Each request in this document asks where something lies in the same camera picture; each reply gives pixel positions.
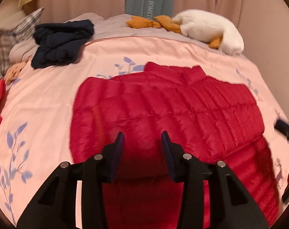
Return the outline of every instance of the bedding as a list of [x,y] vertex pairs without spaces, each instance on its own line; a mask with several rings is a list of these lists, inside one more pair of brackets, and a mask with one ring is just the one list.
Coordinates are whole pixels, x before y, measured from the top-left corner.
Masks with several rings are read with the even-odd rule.
[[[155,36],[167,39],[174,39],[183,42],[191,42],[198,46],[208,49],[212,52],[221,54],[220,51],[207,47],[207,44],[187,38],[183,35],[167,32],[166,29],[162,28],[141,28],[135,29],[127,27],[126,22],[131,19],[131,15],[118,15],[105,20],[103,17],[95,13],[85,13],[70,21],[78,20],[90,20],[94,24],[95,34],[91,40],[99,40],[112,37],[126,37],[126,36]],[[28,39],[16,44],[10,52],[11,63],[18,63],[28,61],[31,59],[39,46],[35,43],[34,39]]]
[[[289,170],[289,144],[274,131],[273,124],[279,116],[286,117],[258,68],[243,56],[226,56],[208,49],[204,43],[165,29],[131,29],[125,24],[127,18],[130,16],[109,20],[99,17],[93,22],[95,41],[86,44],[79,63],[33,70],[29,61],[12,84],[0,111],[3,117],[0,208],[5,215],[16,224],[32,196],[58,164],[73,162],[69,150],[70,124],[81,83],[91,76],[110,79],[141,72],[149,61],[159,65],[200,65],[209,76],[249,88],[262,114],[263,136],[271,149],[281,196]],[[81,227],[80,187],[81,184],[76,208],[78,227]],[[281,204],[280,212],[284,209],[285,205]]]
[[[161,151],[163,131],[203,162],[225,161],[269,225],[276,220],[279,195],[271,153],[262,136],[260,110],[245,85],[208,77],[200,66],[167,67],[152,62],[141,73],[110,80],[88,78],[73,106],[70,150],[74,162],[100,153],[119,131],[124,133],[125,146],[117,181],[104,185],[110,228],[177,227],[184,185],[174,184],[168,175]],[[207,228],[207,182],[204,201]]]

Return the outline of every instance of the folded dark garment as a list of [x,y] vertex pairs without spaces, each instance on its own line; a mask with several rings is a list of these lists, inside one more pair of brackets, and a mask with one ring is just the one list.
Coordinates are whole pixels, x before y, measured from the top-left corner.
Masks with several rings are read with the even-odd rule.
[[75,62],[82,45],[94,34],[90,20],[40,24],[35,29],[33,37],[40,45],[31,63],[35,69]]

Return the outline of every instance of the black clamp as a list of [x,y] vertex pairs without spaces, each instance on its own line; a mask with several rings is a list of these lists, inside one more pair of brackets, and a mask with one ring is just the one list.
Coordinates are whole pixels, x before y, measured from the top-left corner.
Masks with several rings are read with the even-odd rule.
[[[184,182],[177,229],[202,229],[204,219],[204,180],[210,194],[210,229],[268,229],[268,223],[247,189],[223,161],[206,164],[162,133],[162,148],[169,175]],[[106,145],[101,154],[84,163],[61,163],[44,182],[17,222],[17,229],[77,229],[75,200],[77,181],[82,180],[82,228],[107,229],[102,183],[115,176],[124,135]]]
[[[275,124],[275,129],[282,133],[284,136],[286,136],[287,140],[289,141],[289,124],[279,119]],[[289,186],[287,186],[282,195],[282,201],[284,202],[284,204],[289,203]]]
[[162,133],[162,148],[168,172],[176,183],[184,182],[177,229],[203,228],[204,180],[210,195],[210,229],[268,229],[258,205],[238,177],[223,161],[206,164]]
[[287,140],[289,141],[289,124],[279,119],[275,124],[275,129],[286,136]]
[[107,229],[102,183],[112,183],[122,156],[124,134],[86,162],[62,162],[32,198],[17,222],[17,229],[77,229],[75,200],[82,181],[82,228]]

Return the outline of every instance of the floral pattern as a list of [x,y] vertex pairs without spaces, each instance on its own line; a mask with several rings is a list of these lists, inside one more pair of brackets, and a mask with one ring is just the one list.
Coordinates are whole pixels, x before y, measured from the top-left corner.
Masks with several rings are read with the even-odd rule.
[[12,83],[12,85],[18,83],[19,81],[20,81],[20,78],[16,78],[16,79],[14,80],[14,82]]
[[[143,71],[145,65],[137,65],[133,60],[129,59],[128,57],[124,57],[123,63],[114,64],[114,66],[115,66],[116,72],[118,72],[118,75],[125,75],[125,74]],[[104,79],[111,79],[113,76],[99,73],[96,75],[96,77],[100,77]]]
[[254,88],[254,87],[252,86],[252,81],[251,81],[249,78],[245,77],[245,76],[241,73],[241,71],[239,71],[238,69],[236,69],[236,72],[237,72],[237,74],[240,76],[240,78],[243,80],[243,82],[245,83],[245,85],[249,88],[249,90],[251,90],[252,92],[254,92],[254,93],[256,94],[256,96],[257,96],[257,98],[258,98],[259,101],[262,101],[262,99],[261,99],[260,96],[259,96],[259,91],[258,91],[258,89],[257,89],[257,88]]
[[280,190],[285,183],[285,173],[284,173],[285,171],[282,167],[282,164],[279,158],[276,158],[276,161],[274,162],[274,167],[276,171],[275,178],[276,178],[277,186],[278,186],[278,189]]
[[14,225],[16,225],[16,221],[12,211],[13,194],[11,192],[13,180],[19,175],[22,182],[26,184],[27,180],[33,176],[29,170],[23,169],[25,162],[29,157],[29,149],[23,151],[26,142],[21,139],[21,134],[26,126],[27,122],[20,125],[13,134],[8,131],[7,145],[11,152],[11,160],[8,168],[1,166],[0,163],[0,188],[3,190],[6,197],[5,207],[11,213]]

